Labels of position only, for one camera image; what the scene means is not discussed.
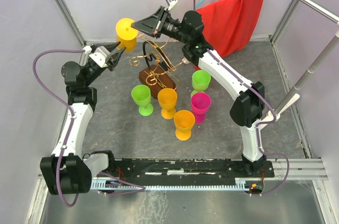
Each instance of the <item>red cloth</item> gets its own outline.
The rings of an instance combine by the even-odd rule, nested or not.
[[[264,0],[220,0],[197,11],[205,25],[206,40],[225,57],[246,46]]]

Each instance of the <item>wooden block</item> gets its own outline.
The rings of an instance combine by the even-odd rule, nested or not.
[[[155,73],[163,73],[164,70],[160,67],[160,66],[157,66],[157,65],[151,65],[150,66],[151,69],[155,72]],[[144,85],[147,85],[149,88],[150,88],[150,93],[152,95],[153,98],[156,98],[158,99],[158,93],[163,89],[159,84],[155,84],[155,85],[148,85],[146,83],[146,78],[148,77],[149,75],[149,68],[146,68],[142,71],[140,71],[139,73],[139,80],[142,82],[142,84]],[[174,83],[174,81],[170,78],[170,76],[168,74],[163,74],[161,76],[158,76],[160,81],[166,85],[167,88],[172,88],[172,89],[176,89],[176,85]]]

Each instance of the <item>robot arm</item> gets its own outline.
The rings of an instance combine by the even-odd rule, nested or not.
[[[183,20],[174,20],[169,11],[160,7],[153,15],[133,22],[132,27],[151,37],[159,38],[165,34],[184,43],[185,58],[201,69],[206,70],[218,81],[235,101],[230,116],[240,126],[244,144],[243,161],[250,171],[261,167],[266,160],[258,150],[255,126],[262,117],[263,102],[245,85],[252,87],[264,97],[264,86],[253,84],[231,68],[205,40],[202,31],[204,25],[201,15],[196,11],[187,11]]]
[[[88,61],[84,66],[74,61],[65,63],[61,74],[65,78],[68,104],[74,111],[72,117],[67,113],[64,128],[60,139],[50,157],[41,159],[40,169],[46,181],[49,192],[58,194],[56,186],[57,161],[61,154],[64,139],[71,119],[74,119],[72,130],[68,136],[65,151],[62,155],[60,167],[60,185],[63,194],[86,193],[91,188],[92,178],[102,170],[114,167],[114,156],[111,151],[97,151],[90,157],[82,160],[82,144],[87,125],[96,106],[96,89],[89,85],[97,79],[106,69],[113,71],[126,48],[117,52],[114,49],[120,43],[105,46],[86,46],[85,53]]]

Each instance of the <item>gray floor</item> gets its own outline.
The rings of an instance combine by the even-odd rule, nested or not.
[[[174,64],[182,59],[181,44],[169,43],[164,51]],[[195,125],[188,141],[175,137],[173,120],[161,117],[157,100],[152,99],[154,113],[142,117],[131,98],[131,90],[140,84],[139,72],[146,67],[132,67],[129,59],[141,54],[141,43],[132,53],[121,58],[114,72],[105,71],[93,86],[98,90],[98,104],[87,127],[83,154],[95,150],[112,150],[116,157],[125,158],[235,158],[242,153],[240,130],[229,116],[233,104],[228,93],[212,80],[206,93],[212,99],[207,120]],[[253,82],[265,85],[266,99],[273,107],[284,96],[282,79],[269,42],[250,42],[243,50],[227,57],[233,68]],[[177,87],[176,109],[190,110],[192,65],[181,65],[174,75]],[[302,145],[290,111],[280,121],[262,131],[264,149],[284,152],[291,158],[303,158]]]
[[[271,189],[279,182],[266,182]],[[276,193],[250,198],[245,192],[146,191],[122,196],[81,194],[73,208],[49,195],[41,224],[57,223],[325,223],[312,181],[286,182]],[[74,196],[67,197],[73,201]]]

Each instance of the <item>pink goblet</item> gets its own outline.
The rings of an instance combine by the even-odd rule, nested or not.
[[[211,105],[211,98],[208,94],[200,92],[191,98],[192,113],[195,116],[195,123],[203,123],[206,119],[206,112]]]

